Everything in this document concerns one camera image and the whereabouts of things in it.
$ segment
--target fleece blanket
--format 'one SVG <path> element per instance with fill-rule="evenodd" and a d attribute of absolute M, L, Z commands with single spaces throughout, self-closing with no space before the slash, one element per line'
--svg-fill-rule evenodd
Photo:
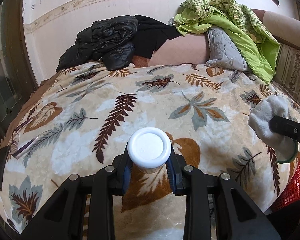
<path fill-rule="evenodd" d="M 20 151 L 5 164 L 0 215 L 21 233 L 69 175 L 110 165 L 130 135 L 147 126 L 165 131 L 188 164 L 229 173 L 265 211 L 296 166 L 277 164 L 247 124 L 250 110 L 270 94 L 281 92 L 253 74 L 205 65 L 108 72 L 89 62 L 62 70 L 32 95 L 0 144 Z M 292 101 L 289 117 L 300 122 Z M 134 167 L 127 194 L 114 198 L 117 239 L 182 239 L 185 206 L 186 197 L 172 195 L 165 166 L 154 174 Z"/>
<path fill-rule="evenodd" d="M 252 71 L 266 84 L 275 75 L 280 44 L 256 14 L 235 0 L 186 0 L 175 16 L 178 31 L 204 33 L 212 25 L 225 30 Z"/>

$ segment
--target striped fabric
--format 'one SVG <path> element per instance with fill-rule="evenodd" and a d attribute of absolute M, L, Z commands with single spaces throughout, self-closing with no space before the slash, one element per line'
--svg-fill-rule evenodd
<path fill-rule="evenodd" d="M 274 81 L 300 105 L 300 50 L 281 44 Z"/>

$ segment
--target white cloth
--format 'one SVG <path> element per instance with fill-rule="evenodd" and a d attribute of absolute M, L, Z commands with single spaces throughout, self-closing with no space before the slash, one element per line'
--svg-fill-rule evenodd
<path fill-rule="evenodd" d="M 256 132 L 259 139 L 274 149 L 278 163 L 288 163 L 295 157 L 298 143 L 270 130 L 269 121 L 276 115 L 287 118 L 288 101 L 283 97 L 270 95 L 251 110 L 248 125 Z"/>

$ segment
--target pink pillow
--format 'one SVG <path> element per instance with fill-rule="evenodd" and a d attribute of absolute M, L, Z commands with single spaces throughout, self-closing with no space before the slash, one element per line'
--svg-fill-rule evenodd
<path fill-rule="evenodd" d="M 209 58 L 210 48 L 206 34 L 188 33 L 186 36 L 167 40 L 153 52 L 151 59 L 134 56 L 132 63 L 136 65 L 135 68 L 184 63 L 205 64 Z"/>

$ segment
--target green patterned fabric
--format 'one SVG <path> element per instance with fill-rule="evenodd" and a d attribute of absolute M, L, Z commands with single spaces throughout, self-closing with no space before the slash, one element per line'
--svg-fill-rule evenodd
<path fill-rule="evenodd" d="M 212 25 L 223 28 L 255 75 L 269 84 L 275 75 L 280 44 L 247 6 L 235 0 L 186 0 L 175 16 L 178 31 L 204 33 Z"/>

